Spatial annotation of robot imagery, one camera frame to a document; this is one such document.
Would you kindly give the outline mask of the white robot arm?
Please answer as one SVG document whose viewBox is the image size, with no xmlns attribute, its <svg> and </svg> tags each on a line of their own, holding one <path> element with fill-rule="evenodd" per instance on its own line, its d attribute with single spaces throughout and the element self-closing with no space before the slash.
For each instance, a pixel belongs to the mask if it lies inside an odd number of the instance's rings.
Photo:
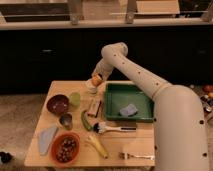
<svg viewBox="0 0 213 171">
<path fill-rule="evenodd" d="M 199 96 L 137 65 L 127 54 L 123 42 L 104 46 L 94 72 L 108 78 L 113 69 L 118 69 L 154 101 L 155 171 L 210 171 Z"/>
</svg>

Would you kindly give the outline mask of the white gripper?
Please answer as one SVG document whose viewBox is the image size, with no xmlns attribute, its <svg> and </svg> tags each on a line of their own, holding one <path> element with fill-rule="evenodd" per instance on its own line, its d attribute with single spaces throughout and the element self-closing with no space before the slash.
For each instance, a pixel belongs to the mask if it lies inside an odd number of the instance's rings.
<svg viewBox="0 0 213 171">
<path fill-rule="evenodd" d="M 106 63 L 99 62 L 92 73 L 92 77 L 95 75 L 99 75 L 102 81 L 106 81 L 110 76 L 110 66 Z"/>
</svg>

